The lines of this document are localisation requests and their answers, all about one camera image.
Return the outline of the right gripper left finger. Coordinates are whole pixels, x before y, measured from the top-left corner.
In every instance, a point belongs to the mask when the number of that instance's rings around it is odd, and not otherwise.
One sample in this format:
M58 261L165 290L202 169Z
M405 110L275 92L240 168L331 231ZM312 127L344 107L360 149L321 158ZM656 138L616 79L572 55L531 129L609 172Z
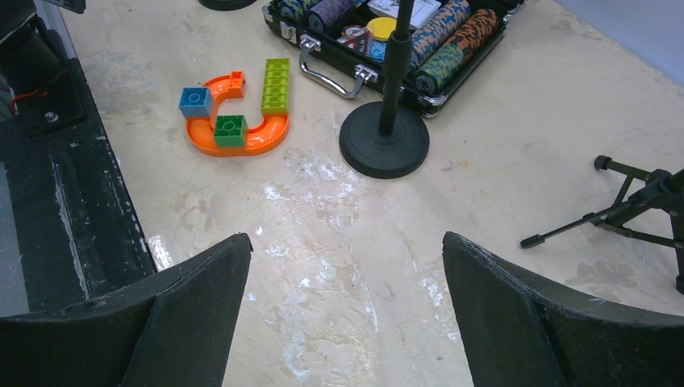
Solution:
M238 233L104 296L2 318L2 385L221 385L252 251Z

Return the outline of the black tripod shock-mount stand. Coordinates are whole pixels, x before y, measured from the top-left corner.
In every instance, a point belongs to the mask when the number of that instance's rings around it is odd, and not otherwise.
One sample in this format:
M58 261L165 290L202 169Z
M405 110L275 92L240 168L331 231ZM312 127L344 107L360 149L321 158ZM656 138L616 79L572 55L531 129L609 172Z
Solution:
M533 248L543 244L548 238L590 223L617 235L673 248L678 265L675 288L679 293L683 293L683 171L670 173L663 169L655 169L649 172L621 164L604 155L595 158L594 168L614 171L625 176L612 205L598 212L585 214L579 220L543 235L532 235L522 240L519 243L520 247ZM670 238L634 231L624 226L648 210L662 210L667 213L672 228Z

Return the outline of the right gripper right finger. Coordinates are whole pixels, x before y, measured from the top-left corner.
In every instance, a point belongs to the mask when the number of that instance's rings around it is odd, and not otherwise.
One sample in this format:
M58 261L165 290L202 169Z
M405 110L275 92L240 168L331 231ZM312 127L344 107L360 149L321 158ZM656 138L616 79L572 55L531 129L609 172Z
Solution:
M443 263L476 386L680 386L683 319L610 302L447 232Z

